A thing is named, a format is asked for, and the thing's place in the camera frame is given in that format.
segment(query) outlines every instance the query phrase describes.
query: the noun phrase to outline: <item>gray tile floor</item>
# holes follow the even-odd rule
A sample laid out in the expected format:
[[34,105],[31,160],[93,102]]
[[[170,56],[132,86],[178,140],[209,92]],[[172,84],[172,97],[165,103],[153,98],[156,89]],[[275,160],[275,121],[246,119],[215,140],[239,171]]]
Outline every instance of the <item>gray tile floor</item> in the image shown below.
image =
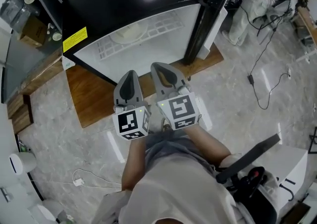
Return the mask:
[[[313,112],[313,105],[317,104],[317,57],[312,57],[310,64],[295,62],[302,50],[291,26],[279,26],[253,72],[260,104],[266,106],[269,89],[287,68],[292,75],[291,79],[282,77],[271,94],[268,109],[261,110],[247,75],[265,43],[260,46],[255,31],[250,33],[241,47],[233,47],[218,34],[215,43],[225,60],[192,76],[190,84],[204,100],[212,121],[210,133],[231,152],[245,153],[275,133],[285,145],[308,149],[308,135],[317,125],[317,112]],[[155,96],[148,98],[150,103],[154,100]],[[87,224],[103,195],[118,189],[113,189],[115,184],[82,171],[75,173],[75,178],[83,178],[85,185],[113,188],[75,187],[67,183],[72,182],[77,168],[120,182],[129,143],[116,136],[111,117],[81,128],[65,72],[32,94],[31,103],[35,123],[20,133],[20,139],[31,147],[38,160],[32,176],[38,180],[36,184],[45,198],[58,200],[77,223]],[[161,116],[155,106],[152,112],[151,127],[158,130]],[[316,176],[316,162],[317,155],[309,155],[305,183],[296,199],[303,196]],[[294,203],[287,204],[281,213]]]

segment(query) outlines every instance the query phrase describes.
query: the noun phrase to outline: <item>person's arm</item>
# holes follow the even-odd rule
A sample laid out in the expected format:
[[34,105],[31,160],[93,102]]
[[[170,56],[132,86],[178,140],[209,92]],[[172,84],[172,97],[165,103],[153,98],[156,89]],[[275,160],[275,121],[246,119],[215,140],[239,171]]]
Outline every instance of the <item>person's arm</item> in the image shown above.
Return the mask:
[[184,131],[210,164],[219,166],[224,158],[231,155],[228,148],[198,124],[188,126]]
[[132,191],[145,174],[145,140],[146,137],[131,141],[127,163],[122,175],[122,191]]

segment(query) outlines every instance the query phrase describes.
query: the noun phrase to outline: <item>white cable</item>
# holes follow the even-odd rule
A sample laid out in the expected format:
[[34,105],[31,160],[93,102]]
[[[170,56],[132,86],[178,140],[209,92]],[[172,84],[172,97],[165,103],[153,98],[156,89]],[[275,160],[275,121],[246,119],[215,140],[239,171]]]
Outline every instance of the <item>white cable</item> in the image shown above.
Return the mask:
[[40,181],[40,180],[30,180],[31,182],[47,182],[47,183],[65,183],[65,184],[72,184],[74,185],[74,183],[72,182],[55,182],[55,181]]
[[[76,173],[77,171],[79,171],[79,170],[81,170],[81,171],[83,171],[83,172],[91,173],[91,174],[93,174],[94,176],[96,176],[97,178],[99,178],[99,179],[101,179],[101,180],[103,180],[103,181],[105,181],[105,182],[107,182],[107,183],[115,183],[115,184],[121,185],[121,183],[118,183],[118,182],[109,182],[109,181],[105,180],[104,178],[102,178],[102,177],[100,177],[100,176],[97,176],[97,175],[95,175],[94,173],[92,173],[92,172],[90,172],[90,171],[83,170],[82,168],[78,168],[78,169],[76,169],[76,170],[74,171],[73,177],[72,177],[72,180],[73,180],[73,181],[74,181],[74,175],[75,175],[75,173]],[[32,181],[32,182],[45,182],[45,183],[62,183],[62,184],[72,184],[72,185],[75,185],[73,182],[56,182],[56,181],[41,181],[41,180],[30,180],[30,181]],[[108,187],[108,186],[106,186],[106,187],[101,187],[101,186],[88,186],[88,185],[84,185],[84,184],[82,184],[82,186],[87,187],[87,188],[121,189],[121,188],[113,188],[113,187]]]
[[81,171],[83,171],[83,172],[86,172],[86,173],[93,174],[95,177],[98,177],[99,179],[101,179],[101,180],[103,180],[103,181],[105,181],[105,182],[107,182],[107,183],[115,183],[115,184],[121,185],[121,183],[119,183],[119,182],[110,182],[110,181],[107,181],[106,179],[104,179],[104,178],[102,178],[102,177],[100,177],[100,176],[95,175],[95,174],[92,173],[91,171],[83,170],[82,168],[78,168],[78,169],[76,169],[76,170],[74,171],[72,180],[74,180],[74,175],[75,175],[75,173],[76,173],[77,171],[79,171],[79,170],[81,170]]

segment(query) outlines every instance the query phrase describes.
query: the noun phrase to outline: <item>wooden floor board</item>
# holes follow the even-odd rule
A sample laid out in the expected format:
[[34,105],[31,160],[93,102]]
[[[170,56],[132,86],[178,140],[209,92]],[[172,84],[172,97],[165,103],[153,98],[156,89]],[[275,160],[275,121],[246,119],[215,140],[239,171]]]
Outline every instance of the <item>wooden floor board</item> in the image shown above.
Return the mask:
[[[180,69],[186,77],[223,61],[220,51],[215,45],[205,60],[197,58],[191,65],[183,65],[180,61],[172,65]],[[113,114],[113,90],[115,86],[102,80],[93,73],[76,65],[66,71],[70,93],[75,109],[83,128]],[[155,93],[150,74],[139,78],[143,97]]]

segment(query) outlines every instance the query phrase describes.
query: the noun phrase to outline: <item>black cable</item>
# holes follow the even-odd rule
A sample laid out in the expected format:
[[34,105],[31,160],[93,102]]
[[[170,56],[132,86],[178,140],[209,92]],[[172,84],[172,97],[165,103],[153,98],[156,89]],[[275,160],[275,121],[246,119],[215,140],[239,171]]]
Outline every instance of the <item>black cable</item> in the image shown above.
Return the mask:
[[261,26],[260,28],[257,28],[255,25],[253,25],[253,24],[250,22],[250,20],[249,20],[249,15],[248,15],[247,11],[242,7],[242,1],[241,1],[241,3],[240,3],[239,6],[240,6],[241,9],[244,10],[244,12],[246,13],[249,24],[250,24],[252,27],[254,27],[255,29],[257,29],[257,30],[262,30],[262,29],[264,29],[265,27],[267,27],[268,25],[270,25],[271,23],[273,23],[274,21],[276,21],[277,19],[282,18],[282,17],[284,17],[286,14],[288,14],[289,9],[290,9],[290,5],[291,5],[291,0],[288,0],[288,6],[287,6],[286,11],[285,11],[281,16],[275,18],[274,20],[272,20],[271,22],[267,23],[265,26]]
[[269,39],[269,42],[266,44],[265,49],[262,51],[261,55],[259,56],[259,58],[258,58],[257,61],[255,62],[254,66],[253,66],[253,68],[252,68],[252,70],[251,70],[251,72],[250,72],[250,76],[252,75],[252,72],[253,72],[253,70],[254,70],[254,67],[256,67],[257,62],[260,60],[260,58],[262,57],[263,53],[266,51],[268,44],[271,42],[272,37],[273,37],[273,35],[275,34],[275,32],[276,32],[276,30],[277,30],[277,27],[278,27],[279,23],[281,22],[281,20],[282,20],[282,19],[280,19],[279,22],[277,23],[276,28],[273,29],[273,34],[271,35],[271,38]]
[[262,51],[261,55],[259,56],[259,58],[258,58],[257,61],[255,62],[254,66],[253,66],[253,68],[252,68],[252,70],[251,70],[251,72],[250,72],[250,75],[252,75],[252,72],[253,72],[253,70],[254,70],[254,67],[256,67],[257,62],[260,60],[260,58],[262,57],[263,53],[266,51],[267,46],[268,46],[268,44],[271,42],[274,33],[275,33],[275,31],[274,31],[273,34],[271,35],[271,38],[269,39],[269,42],[266,44],[265,49]]
[[253,66],[253,68],[252,68],[252,70],[251,70],[251,73],[250,73],[250,75],[248,76],[248,79],[249,79],[249,81],[250,81],[250,84],[251,84],[252,87],[253,87],[254,94],[255,94],[255,96],[256,96],[256,98],[257,98],[258,105],[259,105],[259,107],[260,107],[262,110],[267,110],[268,105],[269,105],[269,100],[270,100],[270,97],[271,97],[271,92],[274,90],[274,88],[276,88],[276,87],[278,86],[278,84],[279,84],[280,81],[281,81],[282,76],[283,76],[284,74],[290,76],[288,73],[283,73],[283,74],[281,74],[281,76],[279,77],[279,81],[278,81],[278,83],[276,84],[276,86],[273,87],[273,88],[270,90],[270,92],[268,93],[267,106],[266,106],[265,108],[263,108],[263,107],[260,105],[260,103],[259,103],[259,99],[258,99],[258,96],[257,96],[257,93],[256,93],[256,89],[254,88],[254,79],[253,79],[253,76],[252,76],[252,72],[253,72],[254,68],[256,67],[257,62],[260,60],[261,56],[263,55],[264,51],[267,49],[268,44],[271,42],[272,37],[273,37],[274,33],[276,32],[277,27],[278,27],[279,23],[281,22],[281,20],[282,20],[282,18],[281,18],[281,19],[279,20],[279,22],[277,23],[276,28],[273,29],[273,34],[271,35],[270,40],[269,40],[268,43],[266,44],[265,49],[262,51],[261,55],[259,56],[259,58],[258,58],[257,61],[255,62],[254,66]]
[[279,77],[278,83],[277,83],[277,84],[270,90],[270,92],[268,93],[267,106],[266,106],[265,108],[263,108],[263,107],[260,105],[260,103],[259,103],[259,99],[258,99],[256,90],[255,90],[255,88],[254,88],[254,79],[253,79],[253,76],[252,76],[252,72],[253,72],[254,68],[256,67],[258,61],[260,60],[260,58],[262,57],[262,55],[263,55],[264,52],[266,51],[266,49],[267,49],[267,47],[268,47],[268,44],[271,42],[271,40],[272,40],[272,38],[273,38],[273,35],[274,35],[274,33],[276,32],[276,30],[277,30],[277,27],[278,27],[279,23],[281,22],[281,20],[283,19],[283,17],[286,16],[286,15],[289,13],[290,5],[291,5],[291,0],[288,0],[287,9],[286,9],[286,11],[285,11],[281,16],[275,18],[274,20],[272,20],[271,22],[267,23],[265,26],[261,26],[260,28],[257,28],[256,26],[254,26],[254,25],[250,22],[250,20],[249,20],[249,15],[248,15],[247,11],[241,6],[241,4],[242,4],[242,2],[240,3],[240,7],[241,7],[241,9],[244,10],[244,12],[246,13],[249,24],[250,24],[251,26],[253,26],[255,29],[259,30],[259,31],[262,30],[262,29],[264,29],[265,27],[267,27],[268,25],[270,25],[271,23],[273,23],[274,21],[276,21],[277,19],[280,18],[280,20],[279,20],[279,22],[277,23],[276,27],[273,29],[273,34],[271,35],[271,38],[269,39],[269,42],[266,44],[265,49],[262,51],[262,53],[261,53],[260,56],[258,57],[257,61],[255,62],[254,66],[253,66],[253,68],[252,68],[252,70],[251,70],[251,72],[250,72],[250,75],[248,75],[248,80],[249,80],[250,84],[251,84],[252,87],[253,87],[253,91],[254,91],[254,94],[255,94],[255,96],[256,96],[256,99],[257,99],[257,102],[258,102],[259,107],[260,107],[262,110],[267,110],[267,108],[268,108],[268,106],[269,106],[269,101],[270,101],[270,97],[271,97],[271,92],[272,92],[272,91],[278,86],[278,84],[281,82],[281,78],[282,78],[283,75],[288,75],[289,77],[290,77],[290,75],[289,75],[288,73],[283,73],[283,74],[281,74],[281,76]]
[[270,90],[270,92],[268,93],[268,101],[267,101],[267,106],[266,106],[265,108],[261,107],[261,105],[260,105],[260,103],[259,103],[259,99],[258,99],[257,93],[256,93],[256,90],[255,90],[255,88],[254,88],[254,84],[252,85],[254,94],[255,94],[255,96],[256,96],[256,98],[257,98],[258,105],[259,105],[259,107],[260,107],[262,110],[267,110],[268,105],[269,105],[269,100],[270,100],[270,97],[271,97],[271,92],[272,92],[272,91],[278,86],[278,84],[281,82],[281,78],[282,78],[283,75],[288,75],[288,76],[289,76],[288,73],[283,73],[283,74],[281,74],[281,76],[279,77],[278,83],[277,83],[277,84],[275,85],[275,87],[273,87],[273,88]]

